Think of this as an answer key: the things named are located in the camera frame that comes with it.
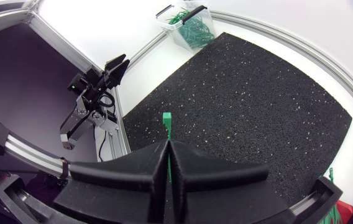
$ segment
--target white wall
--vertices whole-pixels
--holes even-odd
[[[322,50],[353,74],[353,0],[208,0],[230,12],[281,28]],[[44,19],[96,65],[132,57],[161,29],[154,15],[172,1],[43,0]]]
[[[39,14],[103,68],[121,54],[131,58],[161,33],[154,19],[168,4],[162,0],[43,0]]]

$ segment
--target purple wall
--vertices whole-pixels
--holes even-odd
[[[88,131],[72,151],[64,149],[60,141],[60,125],[76,100],[76,95],[66,88],[77,72],[74,65],[27,25],[0,31],[0,122],[59,157],[96,161],[92,131]],[[0,167],[29,168],[7,155],[0,157]]]

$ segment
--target green plastic block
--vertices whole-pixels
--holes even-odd
[[[163,124],[168,130],[168,140],[171,140],[171,112],[163,113]]]
[[[164,112],[163,113],[163,124],[164,124],[165,128],[168,130],[168,140],[171,140],[171,112]],[[168,176],[170,177],[170,183],[172,184],[170,156],[168,156]]]

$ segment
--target metal bracket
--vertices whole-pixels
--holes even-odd
[[[38,13],[40,3],[41,3],[41,0],[33,0],[29,3],[27,8],[30,9],[32,12]]]
[[[29,25],[32,22],[33,18],[34,18],[34,14],[29,12],[28,15],[26,16],[26,18],[23,20],[23,23]]]

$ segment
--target black cable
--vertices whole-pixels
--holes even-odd
[[[17,172],[17,173],[25,173],[25,174],[42,174],[40,171],[32,171],[32,170],[10,170],[10,169],[0,169],[3,172]]]
[[[102,142],[102,144],[101,144],[101,147],[99,148],[99,158],[101,159],[101,162],[103,162],[103,159],[102,159],[102,157],[101,157],[101,151],[102,151],[102,147],[103,147],[103,143],[105,142],[105,140],[106,140],[106,135],[108,134],[108,132],[107,131],[105,131],[104,132],[104,138],[103,138],[103,142]]]
[[[96,141],[96,139],[95,139],[95,124],[94,124],[94,141]]]
[[[112,101],[112,103],[111,104],[103,103],[101,100],[104,97],[108,97],[110,99],[110,101]],[[115,101],[114,97],[110,93],[105,91],[104,94],[99,98],[99,105],[110,108],[110,107],[114,106],[114,101]]]

